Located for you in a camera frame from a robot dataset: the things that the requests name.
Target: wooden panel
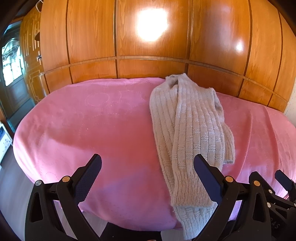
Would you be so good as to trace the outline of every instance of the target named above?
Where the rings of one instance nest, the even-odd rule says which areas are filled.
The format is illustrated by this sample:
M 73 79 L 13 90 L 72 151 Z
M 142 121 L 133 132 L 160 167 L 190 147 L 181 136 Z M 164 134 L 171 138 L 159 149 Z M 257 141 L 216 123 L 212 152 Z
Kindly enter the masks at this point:
M 268 104 L 270 97 L 271 92 L 247 80 L 244 80 L 241 92 L 239 94 L 240 99 L 263 105 Z
M 214 88 L 217 92 L 237 96 L 242 78 L 202 66 L 189 65 L 188 77 L 204 88 Z
M 0 121 L 4 124 L 4 126 L 7 129 L 9 135 L 13 138 L 14 133 L 13 133 L 13 131 L 11 130 L 10 126 L 7 123 L 6 116 L 4 115 L 1 106 L 0 106 Z
M 268 106 L 270 108 L 274 108 L 276 110 L 279 110 L 280 112 L 284 112 L 287 104 L 288 104 L 288 101 L 286 101 L 282 98 L 279 98 L 276 95 L 272 95 Z
M 118 62 L 119 78 L 143 78 L 160 77 L 165 78 L 172 74 L 182 74 L 185 63 L 146 60 L 146 59 L 120 59 Z
M 58 90 L 66 85 L 71 85 L 71 77 L 69 68 L 59 69 L 45 75 L 49 92 Z
M 24 79 L 35 104 L 44 98 L 38 76 L 44 71 L 42 60 L 37 59 L 37 56 L 41 55 L 40 42 L 34 39 L 40 30 L 40 15 L 35 7 L 32 8 L 24 17 L 20 27 L 20 50 L 24 61 Z
M 75 65 L 70 70 L 73 83 L 102 78 L 116 79 L 115 60 Z
M 22 75 L 6 87 L 6 94 L 13 113 L 15 113 L 30 98 Z
M 40 47 L 44 71 L 69 64 L 66 41 L 67 0 L 44 0 L 40 20 Z
M 47 87 L 45 75 L 40 75 L 39 78 L 40 78 L 40 83 L 41 83 L 41 86 L 42 86 L 44 96 L 49 95 L 49 89 Z
M 267 0 L 250 0 L 253 28 L 246 77 L 273 90 L 281 59 L 281 24 Z
M 151 55 L 185 58 L 189 1 L 184 0 L 118 0 L 118 55 Z M 167 15 L 168 28 L 155 41 L 141 38 L 137 29 L 147 37 L 159 36 Z
M 289 100 L 296 76 L 296 37 L 282 15 L 281 24 L 283 28 L 283 54 L 274 92 Z
M 114 0 L 69 0 L 67 18 L 71 63 L 115 55 Z
M 244 74 L 250 43 L 248 0 L 194 0 L 190 60 Z

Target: knitted sock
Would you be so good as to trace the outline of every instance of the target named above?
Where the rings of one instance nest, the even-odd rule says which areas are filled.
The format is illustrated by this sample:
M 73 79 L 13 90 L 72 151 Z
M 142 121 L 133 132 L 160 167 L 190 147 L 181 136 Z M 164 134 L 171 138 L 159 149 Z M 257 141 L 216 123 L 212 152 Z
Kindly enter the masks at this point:
M 200 153 L 221 170 L 223 163 L 234 161 L 233 135 L 224 123 L 214 89 L 199 87 L 186 74 L 166 77 L 152 91 L 150 111 L 171 205 L 182 223 L 184 238 L 191 239 L 215 207 L 193 168 L 193 159 Z

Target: wooden door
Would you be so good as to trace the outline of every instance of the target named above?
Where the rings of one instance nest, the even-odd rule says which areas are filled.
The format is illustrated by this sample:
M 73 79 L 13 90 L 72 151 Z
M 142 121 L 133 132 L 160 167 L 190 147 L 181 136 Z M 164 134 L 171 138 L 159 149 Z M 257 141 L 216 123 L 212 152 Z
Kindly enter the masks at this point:
M 44 98 L 39 78 L 39 74 L 43 72 L 40 41 L 38 41 L 40 15 L 36 7 L 33 7 L 20 26 L 20 50 L 24 61 L 24 78 L 35 104 Z
M 23 76 L 20 26 L 8 29 L 0 42 L 0 101 L 11 129 L 34 107 Z

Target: metal screw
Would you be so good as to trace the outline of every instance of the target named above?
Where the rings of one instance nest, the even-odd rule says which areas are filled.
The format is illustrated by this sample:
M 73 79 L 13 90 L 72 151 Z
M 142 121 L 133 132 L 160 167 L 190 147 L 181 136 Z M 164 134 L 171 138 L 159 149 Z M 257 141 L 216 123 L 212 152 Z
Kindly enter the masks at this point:
M 69 182 L 70 181 L 70 177 L 69 176 L 65 176 L 65 177 L 63 177 L 63 179 L 62 179 L 62 181 L 63 182 Z
M 35 182 L 35 185 L 36 185 L 36 186 L 40 186 L 41 183 L 42 183 L 42 181 L 41 181 L 41 180 L 38 180 L 38 181 Z
M 257 186 L 257 187 L 259 187 L 260 186 L 260 182 L 254 181 L 254 185 Z
M 230 176 L 227 176 L 227 177 L 225 178 L 225 180 L 226 180 L 227 182 L 229 182 L 229 183 L 233 182 L 233 178 L 230 177 Z

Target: bed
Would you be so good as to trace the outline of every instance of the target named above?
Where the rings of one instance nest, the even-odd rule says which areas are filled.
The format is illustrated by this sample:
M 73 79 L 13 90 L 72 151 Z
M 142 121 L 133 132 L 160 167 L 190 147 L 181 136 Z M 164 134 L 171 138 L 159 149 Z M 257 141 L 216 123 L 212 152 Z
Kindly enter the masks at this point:
M 161 171 L 149 111 L 149 97 L 161 78 L 99 79 L 60 88 L 20 123 L 14 154 L 35 182 L 59 181 L 85 165 L 94 153 L 102 170 L 82 210 L 133 230 L 180 228 Z M 234 135 L 236 159 L 224 175 L 239 182 L 258 171 L 276 194 L 287 192 L 274 179 L 282 170 L 296 181 L 296 129 L 279 111 L 217 93 Z M 236 206 L 231 218 L 237 214 Z

